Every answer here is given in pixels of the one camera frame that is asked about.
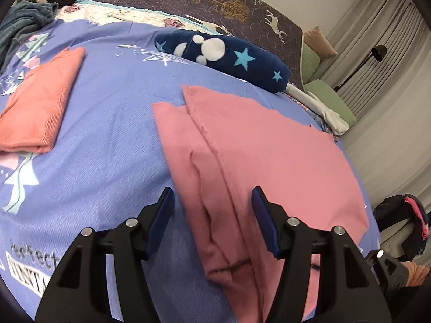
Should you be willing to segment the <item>folded orange garment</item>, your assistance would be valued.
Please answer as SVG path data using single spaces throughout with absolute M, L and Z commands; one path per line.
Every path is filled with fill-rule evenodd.
M 43 154 L 55 145 L 85 49 L 63 49 L 27 72 L 1 112 L 1 151 Z

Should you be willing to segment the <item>folded grey cloth stack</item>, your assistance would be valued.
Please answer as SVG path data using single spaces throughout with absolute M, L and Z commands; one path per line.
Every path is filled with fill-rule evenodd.
M 331 128 L 334 135 L 342 136 L 349 130 L 349 124 L 337 112 L 327 107 L 312 93 L 305 93 L 291 83 L 287 84 L 286 93 L 320 116 Z

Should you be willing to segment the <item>green cushion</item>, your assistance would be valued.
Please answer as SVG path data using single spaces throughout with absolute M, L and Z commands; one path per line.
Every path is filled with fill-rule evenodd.
M 351 109 L 343 102 L 338 94 L 328 85 L 326 82 L 317 79 L 304 85 L 304 89 L 315 95 L 321 102 L 323 102 L 328 108 L 337 112 L 340 117 L 346 121 L 350 127 L 353 127 L 357 123 L 357 119 L 354 116 Z
M 303 44 L 302 61 L 301 61 L 301 76 L 303 84 L 310 82 L 316 69 L 321 62 L 318 54 L 306 44 Z

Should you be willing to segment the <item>pink garment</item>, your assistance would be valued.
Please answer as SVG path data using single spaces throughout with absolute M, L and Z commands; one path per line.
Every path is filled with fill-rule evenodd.
M 237 321 L 262 322 L 283 264 L 267 250 L 252 190 L 309 227 L 343 226 L 355 243 L 369 228 L 366 203 L 330 134 L 253 99 L 196 85 L 182 92 L 184 105 L 152 110 L 199 259 Z

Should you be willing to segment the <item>green cushion near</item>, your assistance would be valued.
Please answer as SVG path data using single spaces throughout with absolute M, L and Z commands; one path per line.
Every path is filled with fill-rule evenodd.
M 304 85 L 304 89 L 315 95 L 321 102 L 323 102 L 328 108 L 337 112 L 340 117 L 346 121 L 350 127 L 353 127 L 357 123 L 357 119 L 354 116 L 351 109 L 343 102 L 338 94 L 328 85 L 326 82 L 317 79 Z

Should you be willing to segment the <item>white floral sheet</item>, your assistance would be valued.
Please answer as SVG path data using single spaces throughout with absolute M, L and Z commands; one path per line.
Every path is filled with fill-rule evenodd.
M 56 13 L 55 19 L 61 19 L 64 22 L 87 20 L 97 25 L 114 22 L 145 23 L 162 28 L 185 29 L 212 35 L 232 36 L 232 33 L 222 25 L 199 20 L 189 15 L 182 17 L 161 11 L 121 7 L 93 0 L 78 0 L 70 6 L 62 7 Z

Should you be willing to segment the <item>navy star fleece garment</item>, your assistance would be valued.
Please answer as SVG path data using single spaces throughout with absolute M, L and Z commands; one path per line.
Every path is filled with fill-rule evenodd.
M 176 30 L 159 34 L 156 49 L 242 79 L 267 92 L 286 89 L 291 70 L 279 57 L 260 47 L 226 35 Z

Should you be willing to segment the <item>black floor lamp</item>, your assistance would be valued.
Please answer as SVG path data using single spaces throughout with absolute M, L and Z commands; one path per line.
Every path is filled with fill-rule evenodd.
M 341 84 L 337 85 L 334 88 L 334 91 L 337 93 L 354 75 L 358 73 L 358 71 L 361 68 L 363 68 L 366 65 L 368 61 L 370 61 L 371 59 L 374 59 L 377 62 L 382 62 L 382 60 L 385 58 L 386 55 L 387 55 L 387 47 L 385 45 L 379 44 L 373 47 L 369 55 L 359 64 L 358 67 L 356 67 L 356 69 L 354 69 L 354 71 L 348 77 L 346 77 L 346 79 L 344 79 L 343 82 L 341 82 Z

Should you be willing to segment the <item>teal blue blanket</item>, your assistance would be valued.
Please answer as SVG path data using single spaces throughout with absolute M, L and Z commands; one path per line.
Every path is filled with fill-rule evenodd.
M 1 22 L 1 73 L 16 50 L 36 31 L 54 20 L 58 4 L 23 1 L 9 9 Z

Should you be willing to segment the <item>green cushion far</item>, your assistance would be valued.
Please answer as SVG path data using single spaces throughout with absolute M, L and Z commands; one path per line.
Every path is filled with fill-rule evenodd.
M 306 44 L 303 44 L 302 61 L 301 61 L 301 76 L 303 84 L 310 82 L 316 69 L 321 62 L 318 54 Z

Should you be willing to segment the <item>dark deer-print mattress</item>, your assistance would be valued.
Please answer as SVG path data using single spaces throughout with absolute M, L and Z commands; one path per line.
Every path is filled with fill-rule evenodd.
M 221 34 L 247 40 L 277 55 L 291 70 L 290 82 L 303 86 L 303 31 L 262 0 L 95 0 L 157 10 L 204 24 Z

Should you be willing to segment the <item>tan cushion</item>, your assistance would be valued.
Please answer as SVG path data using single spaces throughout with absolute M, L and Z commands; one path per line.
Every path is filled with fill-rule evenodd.
M 304 32 L 304 43 L 310 47 L 321 60 L 335 57 L 338 52 L 331 46 L 320 28 L 316 26 Z

